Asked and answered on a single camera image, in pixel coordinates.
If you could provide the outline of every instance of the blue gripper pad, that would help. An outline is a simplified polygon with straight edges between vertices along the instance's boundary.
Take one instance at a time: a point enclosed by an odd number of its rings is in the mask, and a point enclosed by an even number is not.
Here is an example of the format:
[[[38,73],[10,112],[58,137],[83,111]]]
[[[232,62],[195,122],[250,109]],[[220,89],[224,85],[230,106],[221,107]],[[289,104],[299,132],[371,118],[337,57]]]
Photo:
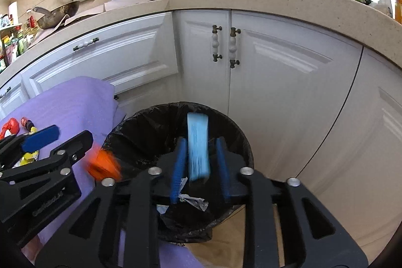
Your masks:
[[[60,135],[59,128],[56,125],[49,126],[43,130],[27,136],[21,148],[24,152],[34,153],[44,146],[58,140]]]
[[[170,183],[170,202],[177,203],[180,192],[180,183],[186,168],[187,140],[183,138],[178,146],[177,159],[174,164],[172,180]]]
[[[224,152],[224,146],[221,138],[216,139],[216,155],[218,159],[219,175],[221,178],[222,195],[225,202],[229,202],[230,199],[230,178],[229,171],[226,165],[226,158]]]
[[[187,114],[188,177],[191,182],[208,179],[211,173],[208,158],[208,116]]]

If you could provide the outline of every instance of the drawer handle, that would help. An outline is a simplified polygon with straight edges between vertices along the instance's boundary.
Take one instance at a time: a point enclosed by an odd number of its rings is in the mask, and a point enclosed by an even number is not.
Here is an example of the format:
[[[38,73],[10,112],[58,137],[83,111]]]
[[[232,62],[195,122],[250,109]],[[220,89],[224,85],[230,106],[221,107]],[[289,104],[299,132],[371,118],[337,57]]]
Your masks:
[[[6,92],[4,94],[0,95],[0,99],[3,98],[6,94],[8,94],[11,91],[11,87],[8,87]]]
[[[87,47],[87,46],[89,46],[89,45],[92,45],[92,44],[94,44],[94,43],[97,42],[97,41],[99,41],[99,38],[93,38],[93,39],[90,40],[90,41],[86,41],[86,42],[84,42],[83,44],[79,44],[78,46],[75,46],[75,47],[73,48],[73,51],[80,50],[81,48],[84,48],[84,47]]]
[[[234,65],[240,65],[240,61],[236,60],[236,33],[242,33],[242,30],[236,28],[230,28],[230,38],[229,38],[229,63],[230,68],[234,69]]]
[[[218,55],[218,47],[219,47],[219,41],[218,41],[218,30],[222,31],[222,27],[218,27],[216,25],[212,26],[212,48],[213,48],[213,54],[212,57],[214,58],[214,62],[218,62],[218,59],[222,59],[222,55]]]

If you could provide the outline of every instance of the white cabinet door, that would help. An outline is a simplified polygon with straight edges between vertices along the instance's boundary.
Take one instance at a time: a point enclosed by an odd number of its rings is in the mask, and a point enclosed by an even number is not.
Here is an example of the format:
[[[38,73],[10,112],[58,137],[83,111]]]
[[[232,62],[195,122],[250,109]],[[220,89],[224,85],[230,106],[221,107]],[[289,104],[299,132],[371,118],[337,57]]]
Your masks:
[[[285,180],[308,163],[335,122],[362,47],[318,28],[232,12],[236,65],[229,116],[251,144],[255,167]]]
[[[151,106],[181,101],[179,79],[175,74],[120,93],[117,96],[119,108],[130,117]]]
[[[183,100],[201,103],[228,114],[230,69],[228,61],[229,11],[177,11],[174,13],[180,40]],[[218,30],[218,54],[214,62],[212,26]]]
[[[0,89],[0,119],[5,118],[28,99],[29,95],[22,84],[21,75],[18,74]]]
[[[401,154],[401,71],[365,49],[339,118],[299,177],[370,262],[402,220]]]
[[[120,93],[177,72],[172,14],[163,13],[75,39],[35,61],[22,76],[35,96],[82,75],[108,81]]]

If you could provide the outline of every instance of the trash can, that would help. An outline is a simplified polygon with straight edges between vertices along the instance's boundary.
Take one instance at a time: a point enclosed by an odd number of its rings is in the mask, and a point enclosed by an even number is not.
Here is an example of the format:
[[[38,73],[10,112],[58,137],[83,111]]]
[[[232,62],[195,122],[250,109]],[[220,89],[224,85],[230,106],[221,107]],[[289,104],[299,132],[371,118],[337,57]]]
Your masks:
[[[123,179],[133,178],[139,172],[157,166],[161,155],[174,151],[179,137],[188,137],[188,112],[208,116],[210,157],[216,154],[215,139],[223,136],[228,150],[242,155],[245,166],[254,167],[253,154],[246,136],[228,116],[197,103],[167,103],[137,112],[107,136],[103,149],[111,151],[116,157],[121,165]],[[174,243],[209,241],[212,228],[238,207],[206,200],[210,205],[204,212],[186,202],[170,205],[164,214],[159,215],[159,238]]]

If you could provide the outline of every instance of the countertop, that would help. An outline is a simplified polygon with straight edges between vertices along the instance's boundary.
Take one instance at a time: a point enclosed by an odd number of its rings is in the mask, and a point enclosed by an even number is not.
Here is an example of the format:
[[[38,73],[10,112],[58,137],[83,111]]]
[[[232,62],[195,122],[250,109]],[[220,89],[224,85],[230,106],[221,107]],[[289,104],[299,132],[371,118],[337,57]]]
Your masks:
[[[232,9],[293,18],[356,40],[402,67],[402,25],[353,0],[157,0],[87,18],[33,46],[0,74],[0,87],[37,58],[72,39],[139,16],[184,9]]]

